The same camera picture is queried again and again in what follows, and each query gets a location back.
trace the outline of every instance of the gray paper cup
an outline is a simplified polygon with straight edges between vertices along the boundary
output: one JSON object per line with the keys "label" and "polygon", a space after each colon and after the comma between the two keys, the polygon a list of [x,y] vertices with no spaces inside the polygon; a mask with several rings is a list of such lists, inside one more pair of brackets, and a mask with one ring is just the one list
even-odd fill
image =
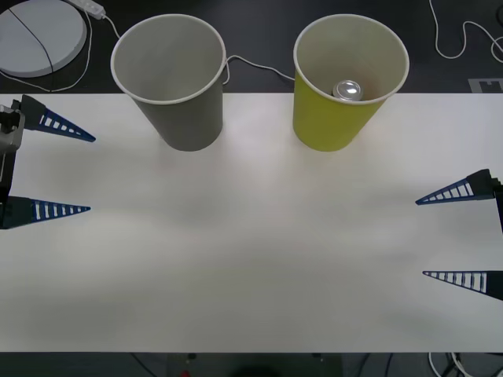
{"label": "gray paper cup", "polygon": [[210,24],[184,14],[143,20],[119,39],[110,65],[171,147],[197,151],[220,134],[226,48]]}

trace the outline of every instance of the cup rim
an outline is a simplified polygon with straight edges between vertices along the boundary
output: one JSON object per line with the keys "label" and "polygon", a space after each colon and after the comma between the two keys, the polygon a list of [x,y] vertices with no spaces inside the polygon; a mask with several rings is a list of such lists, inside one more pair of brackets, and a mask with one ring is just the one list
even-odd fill
{"label": "cup rim", "polygon": [[[169,101],[149,100],[149,99],[146,99],[146,98],[143,98],[143,97],[139,97],[136,94],[131,93],[128,89],[126,89],[124,87],[124,85],[120,82],[120,80],[117,78],[116,69],[115,69],[115,61],[116,61],[117,49],[119,48],[121,42],[131,32],[133,32],[137,27],[139,27],[140,25],[146,24],[146,23],[148,23],[148,22],[150,22],[152,20],[158,19],[158,18],[171,18],[171,17],[187,18],[187,19],[190,19],[190,20],[194,20],[194,21],[196,21],[196,22],[198,22],[200,24],[203,24],[208,29],[210,29],[211,31],[213,31],[213,33],[216,35],[218,41],[220,42],[220,46],[222,47],[222,63],[220,64],[220,68],[218,69],[215,77],[206,86],[204,86],[202,89],[196,91],[195,93],[190,94],[189,96],[182,97],[182,98],[177,98],[176,100],[169,100]],[[208,89],[210,89],[213,86],[213,84],[215,84],[215,82],[220,78],[220,75],[222,74],[223,69],[226,66],[226,62],[227,62],[226,45],[223,42],[222,36],[216,31],[216,29],[214,27],[212,27],[208,22],[206,22],[204,20],[201,20],[200,18],[197,18],[197,17],[194,17],[194,16],[189,16],[188,14],[173,13],[173,14],[161,14],[159,16],[150,17],[150,18],[147,18],[147,19],[145,19],[145,20],[143,20],[141,22],[138,22],[134,26],[130,27],[123,35],[121,35],[121,37],[119,38],[119,41],[117,41],[116,45],[113,48],[112,57],[110,58],[110,68],[112,70],[112,77],[113,77],[114,81],[116,82],[117,86],[125,94],[127,94],[131,98],[134,98],[135,100],[143,102],[143,103],[146,103],[146,104],[180,104],[182,102],[186,102],[188,100],[192,100],[193,98],[200,96],[205,91],[207,91]]]}
{"label": "cup rim", "polygon": [[[404,53],[404,55],[406,57],[406,69],[403,72],[403,77],[402,77],[402,80],[400,81],[400,83],[392,91],[390,91],[389,93],[386,93],[385,95],[383,95],[381,97],[374,98],[373,100],[369,100],[369,101],[344,101],[344,100],[340,100],[338,98],[330,96],[327,93],[322,92],[321,90],[319,90],[311,81],[309,81],[307,79],[307,77],[302,72],[302,69],[300,69],[299,61],[297,59],[297,49],[299,48],[299,44],[300,44],[300,41],[302,40],[303,36],[316,24],[324,22],[324,21],[326,21],[328,19],[343,18],[343,17],[346,17],[346,18],[360,18],[360,19],[363,19],[363,20],[370,21],[370,22],[372,22],[374,24],[377,24],[380,27],[383,27],[384,29],[386,29],[387,31],[390,32],[391,36],[393,36],[398,41],[398,44],[400,45],[400,47],[402,47],[402,52]],[[366,104],[375,104],[377,102],[381,102],[381,101],[386,100],[388,97],[390,97],[393,94],[395,94],[396,92],[398,92],[400,90],[400,88],[403,86],[403,84],[405,83],[405,81],[407,79],[407,76],[409,75],[409,66],[410,66],[409,53],[407,52],[407,49],[406,49],[405,45],[403,44],[402,40],[396,35],[396,33],[394,31],[392,31],[385,24],[382,24],[381,22],[376,21],[376,20],[374,20],[372,18],[365,17],[365,16],[360,16],[359,14],[351,14],[351,13],[332,14],[330,16],[325,16],[325,17],[322,17],[322,18],[320,18],[318,20],[315,20],[312,23],[310,23],[309,25],[307,25],[301,31],[301,33],[299,34],[299,37],[297,37],[295,47],[293,48],[293,61],[294,61],[295,65],[296,65],[296,70],[297,70],[297,73],[299,74],[300,78],[312,90],[314,90],[316,93],[318,93],[319,95],[321,95],[324,98],[326,98],[328,100],[331,100],[333,102],[339,102],[340,104],[349,104],[349,105],[354,105],[354,106],[362,106],[362,105],[366,105]]]}

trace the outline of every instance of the can top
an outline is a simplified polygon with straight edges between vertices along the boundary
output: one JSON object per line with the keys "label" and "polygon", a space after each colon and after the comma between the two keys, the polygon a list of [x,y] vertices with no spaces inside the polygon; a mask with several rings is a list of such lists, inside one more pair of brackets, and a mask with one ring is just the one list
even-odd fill
{"label": "can top", "polygon": [[363,90],[357,82],[343,80],[333,87],[332,95],[344,101],[360,101]]}

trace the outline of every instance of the paper cup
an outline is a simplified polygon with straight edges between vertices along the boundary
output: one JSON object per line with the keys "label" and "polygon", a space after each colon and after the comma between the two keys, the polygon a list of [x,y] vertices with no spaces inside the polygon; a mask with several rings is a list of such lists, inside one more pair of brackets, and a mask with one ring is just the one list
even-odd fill
{"label": "paper cup", "polygon": [[[310,24],[297,38],[293,58],[294,131],[318,151],[348,145],[409,73],[409,55],[400,38],[382,23],[354,14]],[[343,80],[359,84],[361,101],[332,95]]]}
{"label": "paper cup", "polygon": [[117,42],[112,76],[173,148],[196,151],[222,130],[226,48],[208,23],[183,14],[143,20]]}

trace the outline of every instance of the power strip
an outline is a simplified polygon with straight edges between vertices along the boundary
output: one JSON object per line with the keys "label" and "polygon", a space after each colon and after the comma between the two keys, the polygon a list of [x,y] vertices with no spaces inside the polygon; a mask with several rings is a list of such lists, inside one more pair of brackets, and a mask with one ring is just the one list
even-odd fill
{"label": "power strip", "polygon": [[66,2],[72,4],[75,8],[88,13],[90,16],[97,20],[101,20],[105,17],[105,8],[99,5],[93,0],[65,0]]}

